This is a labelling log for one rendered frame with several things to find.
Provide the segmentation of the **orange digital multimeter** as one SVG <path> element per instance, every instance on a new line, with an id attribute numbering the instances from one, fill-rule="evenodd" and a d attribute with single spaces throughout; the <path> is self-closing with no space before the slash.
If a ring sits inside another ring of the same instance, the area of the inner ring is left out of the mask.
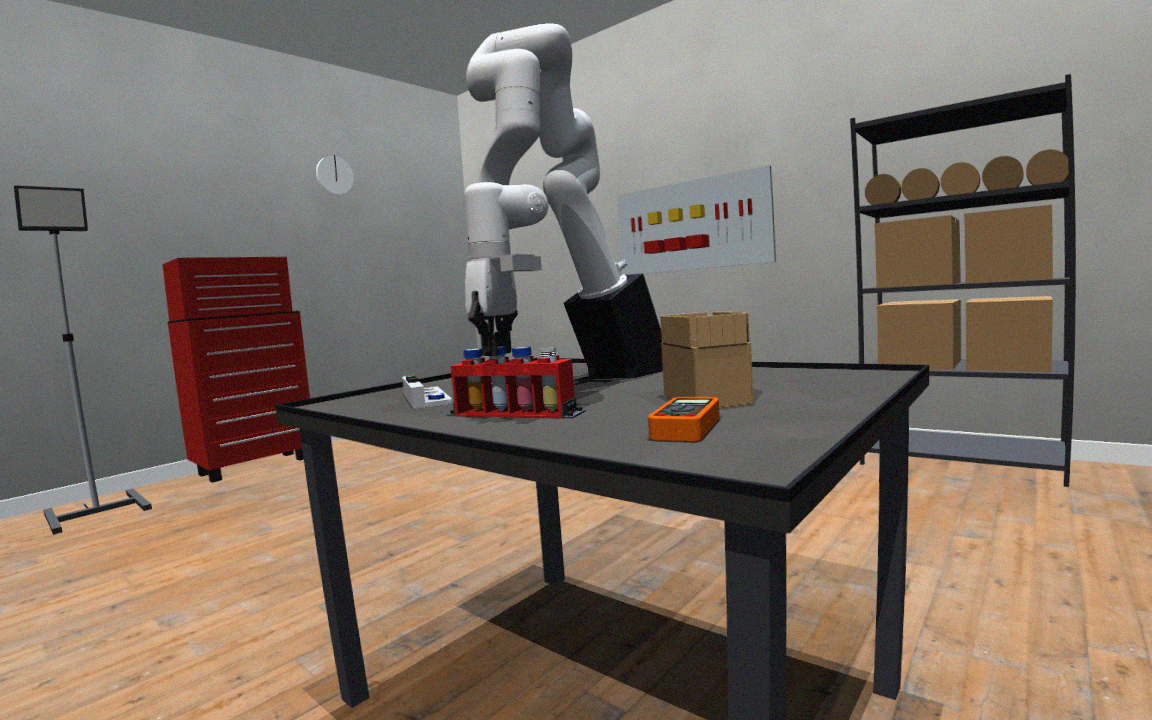
<path id="1" fill-rule="evenodd" d="M 649 439 L 698 442 L 719 420 L 719 397 L 672 397 L 647 416 Z"/>

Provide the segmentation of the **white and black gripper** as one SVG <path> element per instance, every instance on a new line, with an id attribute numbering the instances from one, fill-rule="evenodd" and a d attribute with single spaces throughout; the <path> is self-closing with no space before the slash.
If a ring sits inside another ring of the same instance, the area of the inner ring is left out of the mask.
<path id="1" fill-rule="evenodd" d="M 468 323 L 473 323 L 477 333 L 482 334 L 483 356 L 497 356 L 499 346 L 506 346 L 506 354 L 511 354 L 509 331 L 518 314 L 515 273 L 500 272 L 500 258 L 468 260 L 465 304 Z M 497 334 L 493 334 L 494 316 Z M 503 318 L 502 323 L 500 318 Z"/>

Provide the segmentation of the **brown cardboard box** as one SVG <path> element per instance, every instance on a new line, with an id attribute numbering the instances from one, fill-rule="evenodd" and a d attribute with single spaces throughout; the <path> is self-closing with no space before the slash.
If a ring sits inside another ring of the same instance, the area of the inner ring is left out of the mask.
<path id="1" fill-rule="evenodd" d="M 713 314 L 660 316 L 664 396 L 719 397 L 719 407 L 753 404 L 749 313 Z"/>

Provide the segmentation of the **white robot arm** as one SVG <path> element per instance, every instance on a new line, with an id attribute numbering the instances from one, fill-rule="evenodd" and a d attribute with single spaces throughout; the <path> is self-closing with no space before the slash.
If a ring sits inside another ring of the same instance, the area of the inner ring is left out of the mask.
<path id="1" fill-rule="evenodd" d="M 500 272 L 538 272 L 541 256 L 509 253 L 509 229 L 541 222 L 552 209 L 579 273 L 579 300 L 598 300 L 626 286 L 627 262 L 614 263 L 588 196 L 600 167 L 593 122 L 573 108 L 571 69 L 570 35 L 558 24 L 490 35 L 468 61 L 468 92 L 479 103 L 497 100 L 495 135 L 479 182 L 465 190 L 468 260 L 500 258 Z M 509 184 L 538 137 L 550 158 L 562 158 L 545 176 L 544 192 Z"/>

